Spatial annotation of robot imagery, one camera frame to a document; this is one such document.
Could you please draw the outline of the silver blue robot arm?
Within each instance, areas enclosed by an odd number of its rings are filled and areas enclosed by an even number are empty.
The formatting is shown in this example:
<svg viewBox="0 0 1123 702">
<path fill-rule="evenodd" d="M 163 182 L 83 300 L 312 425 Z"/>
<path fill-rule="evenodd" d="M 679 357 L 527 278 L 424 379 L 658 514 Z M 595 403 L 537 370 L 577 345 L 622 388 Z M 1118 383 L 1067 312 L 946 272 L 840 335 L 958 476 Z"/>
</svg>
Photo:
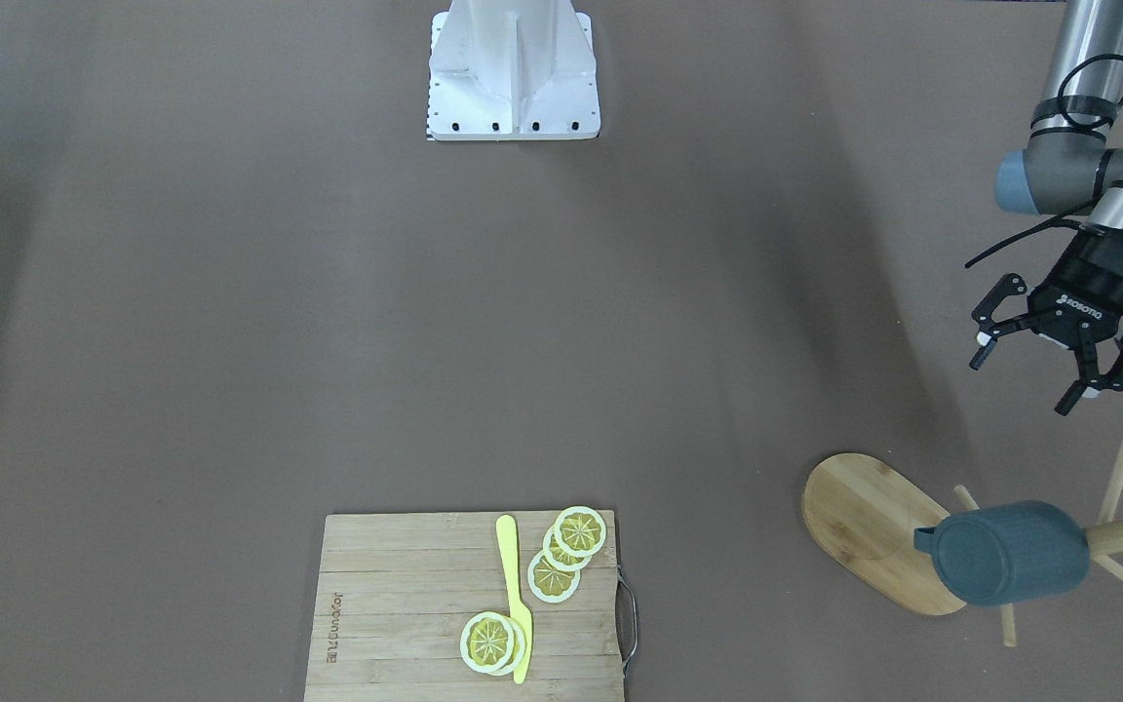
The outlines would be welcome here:
<svg viewBox="0 0 1123 702">
<path fill-rule="evenodd" d="M 995 200 L 1072 240 L 1038 284 L 1003 275 L 973 308 L 979 370 L 1001 339 L 1034 332 L 1072 354 L 1058 401 L 1123 391 L 1123 1 L 1069 1 L 1024 151 L 1002 161 Z"/>
</svg>

